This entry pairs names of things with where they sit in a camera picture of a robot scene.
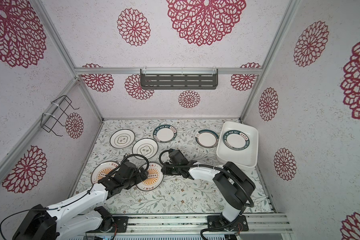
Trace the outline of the large green Hao Shi plate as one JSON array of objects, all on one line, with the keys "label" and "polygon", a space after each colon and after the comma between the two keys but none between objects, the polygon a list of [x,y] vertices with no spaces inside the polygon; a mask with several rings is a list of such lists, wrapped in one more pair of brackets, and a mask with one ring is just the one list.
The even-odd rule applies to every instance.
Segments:
[{"label": "large green Hao Shi plate", "polygon": [[231,150],[242,151],[249,147],[249,137],[238,130],[229,130],[223,135],[224,144]]}]

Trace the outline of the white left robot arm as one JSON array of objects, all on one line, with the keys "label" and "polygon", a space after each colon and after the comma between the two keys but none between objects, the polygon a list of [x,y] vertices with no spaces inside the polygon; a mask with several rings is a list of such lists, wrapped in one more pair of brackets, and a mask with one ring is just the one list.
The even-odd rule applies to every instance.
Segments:
[{"label": "white left robot arm", "polygon": [[68,240],[89,231],[110,232],[113,215],[102,206],[106,200],[148,178],[149,164],[137,168],[123,160],[88,190],[58,204],[31,208],[13,235],[14,240]]}]

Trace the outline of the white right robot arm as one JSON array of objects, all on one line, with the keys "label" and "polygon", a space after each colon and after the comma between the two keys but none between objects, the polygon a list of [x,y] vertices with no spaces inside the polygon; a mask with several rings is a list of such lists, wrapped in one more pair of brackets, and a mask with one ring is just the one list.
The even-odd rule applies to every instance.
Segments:
[{"label": "white right robot arm", "polygon": [[180,150],[168,149],[160,153],[159,162],[166,176],[181,176],[185,179],[202,180],[217,186],[227,202],[221,219],[231,223],[243,214],[246,208],[255,206],[252,193],[255,183],[233,162],[222,166],[201,164],[188,161]]}]

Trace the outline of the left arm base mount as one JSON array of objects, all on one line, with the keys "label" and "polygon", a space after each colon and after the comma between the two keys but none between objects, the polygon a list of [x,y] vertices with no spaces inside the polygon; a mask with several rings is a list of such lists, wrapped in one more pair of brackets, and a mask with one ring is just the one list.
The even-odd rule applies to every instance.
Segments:
[{"label": "left arm base mount", "polygon": [[94,211],[99,213],[102,219],[96,231],[102,233],[125,233],[127,231],[129,217],[114,216],[104,207],[96,207]]}]

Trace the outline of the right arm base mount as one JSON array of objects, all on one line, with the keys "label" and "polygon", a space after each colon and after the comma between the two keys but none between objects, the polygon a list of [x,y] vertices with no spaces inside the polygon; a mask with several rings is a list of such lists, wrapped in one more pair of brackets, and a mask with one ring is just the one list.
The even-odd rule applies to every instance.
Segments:
[{"label": "right arm base mount", "polygon": [[223,215],[207,216],[208,230],[211,232],[247,232],[249,225],[244,215],[238,215],[233,221],[228,221]]}]

